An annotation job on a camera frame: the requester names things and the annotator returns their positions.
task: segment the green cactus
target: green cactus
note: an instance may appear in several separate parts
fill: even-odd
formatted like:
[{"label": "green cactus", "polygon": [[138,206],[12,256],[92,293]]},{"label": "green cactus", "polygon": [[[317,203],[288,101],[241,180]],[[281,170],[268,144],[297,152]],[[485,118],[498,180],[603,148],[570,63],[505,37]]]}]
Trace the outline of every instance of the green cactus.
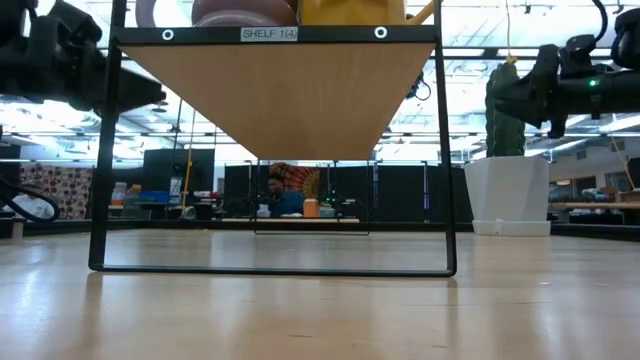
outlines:
[{"label": "green cactus", "polygon": [[524,122],[495,110],[493,89],[518,81],[516,66],[500,64],[487,82],[487,157],[524,155]]}]

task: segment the white pot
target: white pot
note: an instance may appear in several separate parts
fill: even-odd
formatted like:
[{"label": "white pot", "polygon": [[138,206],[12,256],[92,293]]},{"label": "white pot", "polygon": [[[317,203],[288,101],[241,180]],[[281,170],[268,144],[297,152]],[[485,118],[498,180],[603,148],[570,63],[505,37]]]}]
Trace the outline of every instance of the white pot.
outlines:
[{"label": "white pot", "polygon": [[464,168],[479,235],[548,236],[549,164],[539,156],[478,160]]}]

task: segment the wooden floor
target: wooden floor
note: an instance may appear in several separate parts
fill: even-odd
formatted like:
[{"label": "wooden floor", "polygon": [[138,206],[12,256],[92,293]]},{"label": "wooden floor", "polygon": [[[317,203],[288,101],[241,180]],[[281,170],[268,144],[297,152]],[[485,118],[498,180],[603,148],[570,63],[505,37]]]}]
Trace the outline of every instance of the wooden floor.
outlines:
[{"label": "wooden floor", "polygon": [[[91,273],[88,236],[0,242],[0,359],[637,360],[640,244],[459,234],[454,279]],[[426,269],[440,234],[112,232],[111,264]]]}]

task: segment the patterned fabric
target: patterned fabric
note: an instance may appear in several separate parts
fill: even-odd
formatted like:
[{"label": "patterned fabric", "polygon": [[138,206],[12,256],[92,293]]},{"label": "patterned fabric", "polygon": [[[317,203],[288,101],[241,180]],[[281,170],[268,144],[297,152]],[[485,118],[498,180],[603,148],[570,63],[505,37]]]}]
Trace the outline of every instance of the patterned fabric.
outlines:
[{"label": "patterned fabric", "polygon": [[58,202],[60,220],[82,220],[87,214],[93,169],[42,164],[23,165],[20,181],[38,179],[42,193]]},{"label": "patterned fabric", "polygon": [[284,178],[284,187],[302,193],[305,198],[318,198],[320,191],[320,171],[317,168],[275,163],[269,167],[269,174]]}]

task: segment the shelf label text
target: shelf label text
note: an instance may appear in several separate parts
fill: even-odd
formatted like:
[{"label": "shelf label text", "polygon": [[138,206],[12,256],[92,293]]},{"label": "shelf label text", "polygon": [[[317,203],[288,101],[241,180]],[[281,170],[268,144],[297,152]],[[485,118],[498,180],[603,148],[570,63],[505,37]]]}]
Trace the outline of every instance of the shelf label text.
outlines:
[{"label": "shelf label text", "polygon": [[298,28],[287,27],[243,27],[240,29],[241,42],[298,41]]}]

